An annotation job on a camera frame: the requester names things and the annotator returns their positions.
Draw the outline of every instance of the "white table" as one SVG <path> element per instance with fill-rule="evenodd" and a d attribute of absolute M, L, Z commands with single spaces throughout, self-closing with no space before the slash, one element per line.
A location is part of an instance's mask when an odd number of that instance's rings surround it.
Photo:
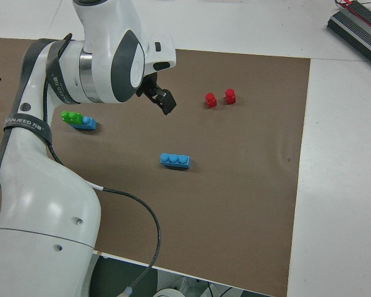
<path fill-rule="evenodd" d="M 371 296 L 371 65 L 325 28 L 334 1 L 134 2 L 176 48 L 312 58 L 288 297 Z M 69 32 L 71 0 L 0 0 L 0 37 Z"/>

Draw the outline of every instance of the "white round object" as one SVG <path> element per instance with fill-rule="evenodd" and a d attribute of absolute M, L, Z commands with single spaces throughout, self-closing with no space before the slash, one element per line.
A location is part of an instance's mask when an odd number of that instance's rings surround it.
<path fill-rule="evenodd" d="M 184 297 L 184 295 L 175 289 L 163 289 L 156 292 L 153 297 Z"/>

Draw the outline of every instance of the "red cable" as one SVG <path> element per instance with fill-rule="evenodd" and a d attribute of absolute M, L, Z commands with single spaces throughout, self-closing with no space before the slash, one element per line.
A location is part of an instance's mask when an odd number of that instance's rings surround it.
<path fill-rule="evenodd" d="M 348 4 L 352 4 L 352 2 L 350 0 L 345 0 L 346 3 Z M 361 19 L 363 22 L 365 22 L 368 26 L 371 27 L 371 23 L 366 21 L 365 19 L 362 18 L 361 15 L 359 15 L 356 11 L 354 11 L 354 9 L 352 9 L 351 7 L 349 7 L 349 5 L 346 5 L 344 3 L 341 3 L 340 4 L 343 8 L 346 8 L 347 10 L 349 10 L 350 12 L 352 12 L 356 17 L 358 17 L 359 19 Z"/>

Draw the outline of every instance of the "brown cardboard sheet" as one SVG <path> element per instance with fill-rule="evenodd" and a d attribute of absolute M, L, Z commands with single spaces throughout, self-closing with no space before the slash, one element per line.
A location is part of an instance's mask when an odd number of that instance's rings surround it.
<path fill-rule="evenodd" d="M 0 39 L 2 123 L 30 40 Z M 157 266 L 272 296 L 286 296 L 309 59 L 177 51 L 158 84 L 172 91 L 169 116 L 147 98 L 125 104 L 61 106 L 54 115 L 57 154 L 85 179 L 135 194 L 162 226 Z M 233 88 L 237 102 L 226 105 Z M 208 109 L 213 92 L 218 105 Z M 63 110 L 94 117 L 76 131 Z M 161 153 L 190 155 L 189 170 L 160 165 Z M 126 197 L 98 193 L 96 249 L 149 262 L 156 231 Z"/>

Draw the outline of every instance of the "dark gray floor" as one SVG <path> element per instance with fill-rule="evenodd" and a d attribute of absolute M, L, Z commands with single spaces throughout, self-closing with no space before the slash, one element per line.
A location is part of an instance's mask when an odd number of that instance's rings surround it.
<path fill-rule="evenodd" d="M 90 297 L 114 297 L 142 273 L 145 267 L 114 259 L 99 257 L 92 274 Z M 152 297 L 156 293 L 158 274 L 151 269 L 136 286 L 132 297 Z M 267 297 L 244 291 L 241 297 Z"/>

